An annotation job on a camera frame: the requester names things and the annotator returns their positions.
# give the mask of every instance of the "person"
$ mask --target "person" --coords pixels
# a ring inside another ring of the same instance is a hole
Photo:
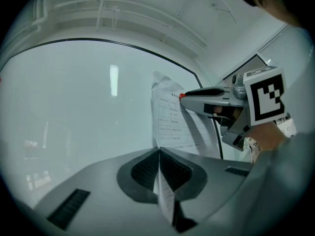
[[[304,26],[310,30],[312,35],[313,25],[310,23],[310,18],[305,16],[305,2],[311,0],[244,0],[251,6],[257,6],[275,18],[295,27]],[[310,133],[315,127],[315,104],[312,99],[309,99],[310,93],[315,92],[313,79],[315,71],[313,69],[313,55],[309,59],[308,67],[300,78],[284,93],[281,101],[290,113],[296,125],[297,132]],[[214,108],[216,113],[222,112],[222,107]],[[241,110],[235,109],[234,118],[237,119]],[[247,135],[257,141],[261,150],[275,150],[279,145],[284,143],[288,138],[278,129],[273,122],[264,123],[255,126]]]

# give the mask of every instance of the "vent grille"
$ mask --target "vent grille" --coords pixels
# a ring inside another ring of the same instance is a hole
[[[228,167],[227,169],[225,169],[225,171],[235,174],[235,175],[243,176],[243,177],[247,177],[248,174],[250,173],[249,171],[244,171],[244,170],[240,170],[240,169],[236,169],[232,167]]]
[[[76,189],[47,220],[62,230],[65,230],[83,205],[90,192]]]

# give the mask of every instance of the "person's hand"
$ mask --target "person's hand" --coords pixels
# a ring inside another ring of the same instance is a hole
[[[216,106],[214,112],[220,114],[222,109],[222,106]],[[242,110],[242,108],[235,108],[233,113],[235,120],[237,120]],[[261,150],[274,150],[279,144],[286,140],[286,136],[272,121],[254,126],[246,137],[253,138],[258,143]]]

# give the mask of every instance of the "ceiling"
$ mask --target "ceiling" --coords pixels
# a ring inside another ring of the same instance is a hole
[[[106,26],[142,33],[196,58],[224,35],[223,30],[253,17],[250,10],[242,10],[242,4],[233,8],[234,4],[233,0],[31,0],[10,30],[1,54],[7,59],[29,47],[32,39],[54,30]]]

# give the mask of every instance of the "red tip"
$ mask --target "red tip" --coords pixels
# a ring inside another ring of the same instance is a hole
[[[186,95],[185,95],[184,93],[181,93],[181,94],[179,95],[179,100],[181,100],[181,98],[183,98],[183,97],[186,97]]]

